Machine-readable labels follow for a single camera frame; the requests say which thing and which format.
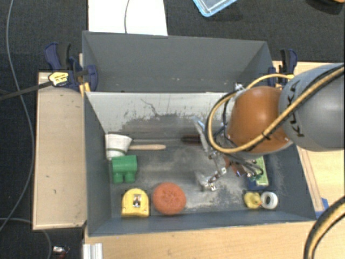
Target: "black carpet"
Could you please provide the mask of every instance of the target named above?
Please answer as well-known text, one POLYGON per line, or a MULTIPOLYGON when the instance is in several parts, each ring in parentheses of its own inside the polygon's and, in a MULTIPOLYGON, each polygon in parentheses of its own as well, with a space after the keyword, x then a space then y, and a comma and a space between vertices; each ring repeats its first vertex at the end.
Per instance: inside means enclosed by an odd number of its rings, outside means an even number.
MULTIPOLYGON (((5 47, 5 24, 11 0, 0 0, 0 90, 14 91, 5 47)), ((164 0, 168 34, 265 40, 274 60, 291 48, 300 61, 344 61, 344 6, 318 0, 239 0, 203 17, 192 0, 164 0)), ((15 0, 10 23, 10 51, 21 88, 37 83, 46 69, 44 47, 71 42, 71 55, 81 52, 81 32, 87 29, 87 0, 15 0)), ((24 96, 35 125, 34 93, 24 96)), ((0 102, 0 217, 16 203, 27 178, 31 142, 19 98, 0 102)), ((15 217, 31 219, 32 182, 15 217)), ((67 258, 79 258, 81 229, 49 231, 52 244, 68 245, 67 258)), ((45 258, 47 243, 30 226, 8 223, 0 233, 0 258, 45 258)))

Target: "green toy block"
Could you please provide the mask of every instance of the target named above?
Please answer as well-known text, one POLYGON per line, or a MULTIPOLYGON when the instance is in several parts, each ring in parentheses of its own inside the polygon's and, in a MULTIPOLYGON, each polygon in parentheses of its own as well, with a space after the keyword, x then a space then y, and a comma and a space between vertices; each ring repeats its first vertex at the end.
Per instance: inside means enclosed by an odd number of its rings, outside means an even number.
POLYGON ((126 183, 135 182, 137 171, 136 155, 124 155, 112 158, 112 165, 114 184, 123 183, 123 177, 125 177, 126 183))

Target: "white cup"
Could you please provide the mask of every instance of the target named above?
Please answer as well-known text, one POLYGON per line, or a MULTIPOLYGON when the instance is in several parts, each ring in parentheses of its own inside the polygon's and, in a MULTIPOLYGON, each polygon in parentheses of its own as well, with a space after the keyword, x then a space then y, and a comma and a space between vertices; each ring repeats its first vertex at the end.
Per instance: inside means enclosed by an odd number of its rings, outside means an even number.
POLYGON ((111 160, 114 157, 123 156, 127 153, 132 138, 121 134, 109 133, 105 135, 105 141, 107 159, 111 160))

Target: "white tape roll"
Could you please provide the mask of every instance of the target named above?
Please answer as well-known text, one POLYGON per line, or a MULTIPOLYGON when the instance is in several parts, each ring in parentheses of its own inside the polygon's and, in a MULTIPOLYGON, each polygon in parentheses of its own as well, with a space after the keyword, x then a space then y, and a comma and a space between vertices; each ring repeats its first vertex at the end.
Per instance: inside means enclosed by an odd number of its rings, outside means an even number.
POLYGON ((278 197, 272 192, 263 192, 261 194, 261 202, 263 208, 272 210, 278 205, 278 197))

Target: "gray bin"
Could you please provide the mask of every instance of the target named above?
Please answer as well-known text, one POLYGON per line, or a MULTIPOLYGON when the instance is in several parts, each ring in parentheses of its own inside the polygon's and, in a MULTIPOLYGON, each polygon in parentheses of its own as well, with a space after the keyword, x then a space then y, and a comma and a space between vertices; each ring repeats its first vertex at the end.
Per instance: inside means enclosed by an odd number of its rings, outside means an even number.
POLYGON ((265 157, 279 205, 248 210, 242 201, 246 180, 232 172, 216 192, 201 192, 195 172, 215 171, 201 146, 181 136, 197 133, 192 116, 205 120, 213 104, 266 73, 272 65, 265 42, 83 33, 84 65, 99 72, 97 92, 85 95, 87 224, 89 236, 154 233, 315 220, 315 211, 295 146, 265 157), (104 135, 115 132, 137 143, 165 144, 164 151, 135 152, 136 182, 112 184, 104 135), (184 211, 162 216, 151 206, 148 218, 121 218, 121 196, 139 187, 150 196, 162 181, 181 186, 184 211))

